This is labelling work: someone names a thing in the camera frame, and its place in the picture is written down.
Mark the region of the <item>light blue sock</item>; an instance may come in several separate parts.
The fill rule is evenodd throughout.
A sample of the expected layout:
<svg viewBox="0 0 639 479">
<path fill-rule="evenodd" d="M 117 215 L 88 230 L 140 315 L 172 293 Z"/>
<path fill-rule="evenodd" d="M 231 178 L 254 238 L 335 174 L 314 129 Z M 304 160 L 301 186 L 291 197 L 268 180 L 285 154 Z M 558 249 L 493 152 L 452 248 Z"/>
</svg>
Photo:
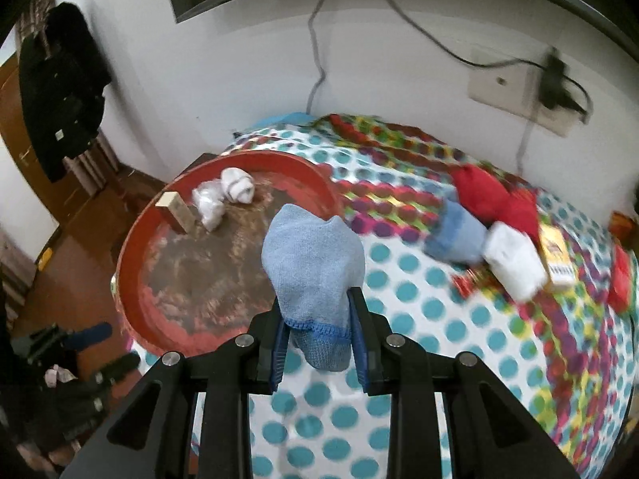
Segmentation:
<svg viewBox="0 0 639 479">
<path fill-rule="evenodd" d="M 323 220 L 287 203 L 272 219 L 261 262 L 294 345 L 306 362 L 323 372 L 347 369 L 348 291 L 359 288 L 365 276 L 359 236 L 337 215 Z"/>
<path fill-rule="evenodd" d="M 472 266 L 483 261 L 486 236 L 487 228 L 477 218 L 458 202 L 445 200 L 423 251 L 441 262 Z"/>
</svg>

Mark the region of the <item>red candy wrapper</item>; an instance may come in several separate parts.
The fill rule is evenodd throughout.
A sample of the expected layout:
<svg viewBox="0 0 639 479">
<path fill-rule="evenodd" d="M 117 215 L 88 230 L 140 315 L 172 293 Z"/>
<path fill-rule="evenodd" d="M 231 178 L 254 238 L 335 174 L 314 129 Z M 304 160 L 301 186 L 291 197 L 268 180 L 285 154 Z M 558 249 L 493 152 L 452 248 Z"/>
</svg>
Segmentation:
<svg viewBox="0 0 639 479">
<path fill-rule="evenodd" d="M 468 299 L 492 281 L 492 273 L 487 265 L 469 267 L 452 278 L 453 287 L 462 299 Z"/>
</svg>

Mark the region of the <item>clear plastic sock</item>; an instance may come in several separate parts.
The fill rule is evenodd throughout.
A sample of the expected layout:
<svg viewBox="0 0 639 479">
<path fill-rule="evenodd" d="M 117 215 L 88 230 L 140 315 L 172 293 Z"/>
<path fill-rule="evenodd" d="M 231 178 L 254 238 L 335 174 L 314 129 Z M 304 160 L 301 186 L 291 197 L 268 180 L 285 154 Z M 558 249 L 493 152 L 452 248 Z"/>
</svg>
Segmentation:
<svg viewBox="0 0 639 479">
<path fill-rule="evenodd" d="M 225 196 L 221 180 L 216 178 L 202 182 L 193 190 L 192 198 L 201 224 L 212 232 L 220 225 L 225 214 Z"/>
</svg>

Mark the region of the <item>white sock front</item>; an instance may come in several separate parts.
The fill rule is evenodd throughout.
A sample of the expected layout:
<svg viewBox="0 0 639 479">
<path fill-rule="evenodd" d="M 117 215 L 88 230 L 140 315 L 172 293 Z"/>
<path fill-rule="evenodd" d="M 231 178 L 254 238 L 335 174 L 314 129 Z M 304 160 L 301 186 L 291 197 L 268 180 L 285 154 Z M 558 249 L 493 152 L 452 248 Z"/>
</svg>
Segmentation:
<svg viewBox="0 0 639 479">
<path fill-rule="evenodd" d="M 250 204 L 254 200 L 254 179 L 239 168 L 225 168 L 220 175 L 222 190 L 228 201 Z"/>
</svg>

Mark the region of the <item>white sock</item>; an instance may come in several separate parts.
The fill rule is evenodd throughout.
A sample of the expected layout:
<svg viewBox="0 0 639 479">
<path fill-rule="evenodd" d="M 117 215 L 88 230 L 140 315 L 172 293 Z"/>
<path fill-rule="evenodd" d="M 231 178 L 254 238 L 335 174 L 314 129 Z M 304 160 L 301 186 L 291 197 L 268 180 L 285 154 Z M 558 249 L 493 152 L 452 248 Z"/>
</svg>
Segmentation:
<svg viewBox="0 0 639 479">
<path fill-rule="evenodd" d="M 516 303 L 530 301 L 547 283 L 547 271 L 531 238 L 503 222 L 488 230 L 482 255 Z"/>
<path fill-rule="evenodd" d="M 250 204 L 254 200 L 254 179 L 239 168 L 225 168 L 220 175 L 222 190 L 228 201 Z"/>
</svg>

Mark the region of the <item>maroon cigarette box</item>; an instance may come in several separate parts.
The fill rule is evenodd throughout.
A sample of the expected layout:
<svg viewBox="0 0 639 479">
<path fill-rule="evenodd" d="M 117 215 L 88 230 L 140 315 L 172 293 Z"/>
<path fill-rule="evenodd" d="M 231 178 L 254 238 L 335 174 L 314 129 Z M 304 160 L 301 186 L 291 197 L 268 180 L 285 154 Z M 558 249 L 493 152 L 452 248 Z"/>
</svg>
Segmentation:
<svg viewBox="0 0 639 479">
<path fill-rule="evenodd" d="M 195 230 L 195 215 L 178 192 L 163 192 L 155 208 L 175 232 L 191 234 Z"/>
</svg>

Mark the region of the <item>red sock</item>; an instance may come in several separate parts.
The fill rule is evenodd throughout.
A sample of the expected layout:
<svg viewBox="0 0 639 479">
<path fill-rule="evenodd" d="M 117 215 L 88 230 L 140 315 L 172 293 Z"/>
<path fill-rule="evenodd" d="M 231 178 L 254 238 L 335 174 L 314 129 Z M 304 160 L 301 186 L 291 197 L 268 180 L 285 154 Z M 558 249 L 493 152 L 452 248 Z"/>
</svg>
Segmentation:
<svg viewBox="0 0 639 479">
<path fill-rule="evenodd" d="M 509 192 L 494 175 L 478 166 L 465 164 L 452 175 L 458 202 L 484 225 L 497 220 L 509 199 Z"/>
<path fill-rule="evenodd" d="M 540 219 L 534 192 L 525 188 L 510 192 L 499 209 L 496 221 L 529 236 L 535 244 L 540 243 Z"/>
</svg>

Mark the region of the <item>yellow medicine box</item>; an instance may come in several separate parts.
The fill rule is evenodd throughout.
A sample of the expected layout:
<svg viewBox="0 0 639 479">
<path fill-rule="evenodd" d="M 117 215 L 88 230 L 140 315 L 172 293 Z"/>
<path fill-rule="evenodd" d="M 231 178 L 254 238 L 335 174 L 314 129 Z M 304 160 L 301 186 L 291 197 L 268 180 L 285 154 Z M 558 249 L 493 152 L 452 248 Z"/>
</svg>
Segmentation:
<svg viewBox="0 0 639 479">
<path fill-rule="evenodd" d="M 569 254 L 568 245 L 558 227 L 540 224 L 540 258 L 547 271 L 546 289 L 566 291 L 577 284 L 577 272 Z"/>
</svg>

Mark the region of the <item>round red tray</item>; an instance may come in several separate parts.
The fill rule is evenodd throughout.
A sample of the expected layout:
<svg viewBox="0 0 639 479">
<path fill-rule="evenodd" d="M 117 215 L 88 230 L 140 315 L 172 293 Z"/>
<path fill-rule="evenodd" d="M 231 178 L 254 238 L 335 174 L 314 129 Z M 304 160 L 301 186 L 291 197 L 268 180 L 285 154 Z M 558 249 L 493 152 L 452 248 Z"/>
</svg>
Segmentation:
<svg viewBox="0 0 639 479">
<path fill-rule="evenodd" d="M 176 350 L 190 357 L 213 351 L 271 308 L 275 293 L 262 268 L 262 243 L 284 204 L 295 203 L 323 220 L 343 212 L 329 166 L 278 151 L 216 157 L 167 188 L 190 201 L 193 189 L 226 168 L 252 176 L 252 203 L 230 203 L 217 228 L 197 226 L 189 234 L 176 232 L 149 203 L 122 244 L 116 307 L 123 329 L 151 354 Z"/>
</svg>

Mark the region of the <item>polka dot tablecloth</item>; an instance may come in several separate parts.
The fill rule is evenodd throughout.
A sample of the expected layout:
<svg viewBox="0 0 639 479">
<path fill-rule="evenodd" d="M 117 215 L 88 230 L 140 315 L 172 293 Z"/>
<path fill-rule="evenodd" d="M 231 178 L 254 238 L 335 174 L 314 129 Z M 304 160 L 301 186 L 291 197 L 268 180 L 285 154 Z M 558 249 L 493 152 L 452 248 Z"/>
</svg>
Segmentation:
<svg viewBox="0 0 639 479">
<path fill-rule="evenodd" d="M 598 478 L 622 433 L 638 372 L 638 310 L 609 303 L 615 241 L 597 222 L 537 189 L 577 274 L 572 288 L 513 302 L 496 283 L 462 297 L 458 265 L 423 251 L 463 151 L 374 117 L 290 115 L 239 133 L 231 152 L 272 150 L 325 170 L 366 252 L 363 293 L 391 328 L 434 354 L 480 357 L 584 478 Z M 259 478 L 379 478 L 387 468 L 391 400 L 368 398 L 355 369 L 313 370 L 288 351 L 283 387 L 249 402 Z"/>
</svg>

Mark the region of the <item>red green box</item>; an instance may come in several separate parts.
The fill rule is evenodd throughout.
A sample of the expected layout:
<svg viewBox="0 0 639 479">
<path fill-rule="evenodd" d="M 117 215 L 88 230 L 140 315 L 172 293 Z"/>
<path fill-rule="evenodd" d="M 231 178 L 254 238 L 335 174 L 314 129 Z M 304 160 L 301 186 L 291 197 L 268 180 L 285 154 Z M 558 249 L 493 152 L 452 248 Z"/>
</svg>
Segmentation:
<svg viewBox="0 0 639 479">
<path fill-rule="evenodd" d="M 612 255 L 607 303 L 616 314 L 625 315 L 633 305 L 633 260 L 619 244 L 614 244 Z"/>
</svg>

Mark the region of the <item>black power adapter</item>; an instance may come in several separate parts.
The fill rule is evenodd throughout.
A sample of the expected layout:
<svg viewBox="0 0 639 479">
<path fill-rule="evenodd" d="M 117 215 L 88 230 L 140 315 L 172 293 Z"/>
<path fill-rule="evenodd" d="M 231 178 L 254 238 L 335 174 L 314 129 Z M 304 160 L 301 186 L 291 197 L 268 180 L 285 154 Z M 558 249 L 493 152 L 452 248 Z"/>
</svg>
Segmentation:
<svg viewBox="0 0 639 479">
<path fill-rule="evenodd" d="M 577 103 L 564 84 L 566 82 L 566 63 L 560 58 L 559 51 L 550 48 L 544 58 L 537 99 L 540 105 L 549 109 L 574 111 L 582 119 L 588 116 L 587 109 Z"/>
</svg>

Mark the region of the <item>wooden door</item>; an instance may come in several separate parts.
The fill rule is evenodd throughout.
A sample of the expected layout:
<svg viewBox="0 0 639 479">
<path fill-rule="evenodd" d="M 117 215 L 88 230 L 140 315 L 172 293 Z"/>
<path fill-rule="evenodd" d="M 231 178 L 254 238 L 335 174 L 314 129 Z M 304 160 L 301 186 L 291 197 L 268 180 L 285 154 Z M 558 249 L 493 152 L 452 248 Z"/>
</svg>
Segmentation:
<svg viewBox="0 0 639 479">
<path fill-rule="evenodd" d="M 1 136 L 29 187 L 56 221 L 66 225 L 82 206 L 83 189 L 69 174 L 56 183 L 44 174 L 24 122 L 16 54 L 1 66 Z"/>
</svg>

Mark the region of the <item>black hanging jacket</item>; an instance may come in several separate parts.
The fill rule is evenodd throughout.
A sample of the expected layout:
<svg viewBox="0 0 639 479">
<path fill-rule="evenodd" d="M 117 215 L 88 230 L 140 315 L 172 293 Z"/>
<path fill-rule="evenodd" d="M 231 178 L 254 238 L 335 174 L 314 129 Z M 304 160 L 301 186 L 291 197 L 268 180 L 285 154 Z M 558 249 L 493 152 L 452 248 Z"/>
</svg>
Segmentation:
<svg viewBox="0 0 639 479">
<path fill-rule="evenodd" d="M 63 2 L 43 29 L 25 37 L 18 58 L 24 122 L 50 182 L 66 175 L 65 159 L 83 154 L 101 126 L 111 74 L 78 6 Z"/>
</svg>

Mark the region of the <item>white wall socket plate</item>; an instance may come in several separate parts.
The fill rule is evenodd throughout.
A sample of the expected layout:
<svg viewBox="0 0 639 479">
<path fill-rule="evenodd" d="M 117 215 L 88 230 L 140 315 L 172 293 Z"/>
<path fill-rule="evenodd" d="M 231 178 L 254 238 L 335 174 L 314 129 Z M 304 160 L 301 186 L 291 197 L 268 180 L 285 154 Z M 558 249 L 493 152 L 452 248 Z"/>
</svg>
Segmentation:
<svg viewBox="0 0 639 479">
<path fill-rule="evenodd" d="M 502 68 L 472 68 L 468 82 L 470 99 L 481 104 L 507 111 L 525 119 L 532 118 L 536 125 L 561 137 L 581 121 L 578 111 L 561 107 L 548 109 L 537 102 L 540 69 L 518 64 Z"/>
</svg>

